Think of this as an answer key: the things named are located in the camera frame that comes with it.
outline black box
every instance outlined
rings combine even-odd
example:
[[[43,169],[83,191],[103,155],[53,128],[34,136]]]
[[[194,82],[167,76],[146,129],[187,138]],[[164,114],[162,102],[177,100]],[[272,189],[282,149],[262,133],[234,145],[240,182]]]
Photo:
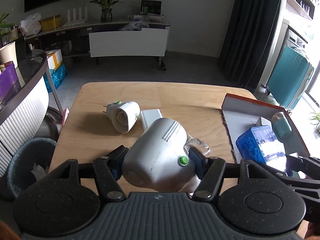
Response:
[[[142,0],[140,14],[147,15],[148,13],[161,15],[161,1]]]

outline teal suitcase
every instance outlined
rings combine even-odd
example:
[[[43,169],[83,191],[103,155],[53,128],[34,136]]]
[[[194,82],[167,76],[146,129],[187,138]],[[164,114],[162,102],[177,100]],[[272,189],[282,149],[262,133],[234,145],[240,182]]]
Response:
[[[308,87],[313,71],[303,51],[285,47],[269,79],[269,91],[281,106],[292,110]]]

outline wall shelf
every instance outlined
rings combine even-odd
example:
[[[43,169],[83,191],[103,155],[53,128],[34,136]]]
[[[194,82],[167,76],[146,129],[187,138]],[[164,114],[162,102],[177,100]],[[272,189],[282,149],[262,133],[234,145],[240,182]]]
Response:
[[[296,2],[296,0],[287,0],[287,3],[302,17],[312,21],[312,18],[307,14],[307,12]]]
[[[304,4],[308,5],[310,7],[309,14],[306,13],[304,9],[296,2],[296,0],[287,0],[287,3],[295,9],[299,15],[302,17],[305,17],[312,21],[313,14],[315,12],[315,5],[312,3],[311,0],[302,0]]]

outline white router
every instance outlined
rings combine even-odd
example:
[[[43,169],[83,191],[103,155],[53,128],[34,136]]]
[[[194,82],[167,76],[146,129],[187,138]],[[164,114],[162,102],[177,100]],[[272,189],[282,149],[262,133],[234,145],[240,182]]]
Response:
[[[72,21],[70,19],[70,10],[68,10],[67,11],[68,22],[65,25],[63,25],[63,27],[85,23],[85,21],[88,19],[88,9],[87,9],[87,7],[84,7],[84,19],[82,19],[81,9],[82,8],[79,7],[79,20],[76,19],[76,9],[75,8],[73,9],[73,19],[72,19]]]

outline green button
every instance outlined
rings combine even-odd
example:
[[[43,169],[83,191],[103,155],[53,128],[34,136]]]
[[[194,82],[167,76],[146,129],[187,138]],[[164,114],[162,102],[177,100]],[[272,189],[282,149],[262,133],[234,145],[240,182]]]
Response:
[[[180,157],[179,157],[179,161],[180,161],[180,163],[181,163],[182,165],[187,165],[188,162],[189,162],[188,158],[185,157],[185,156],[180,156]]]

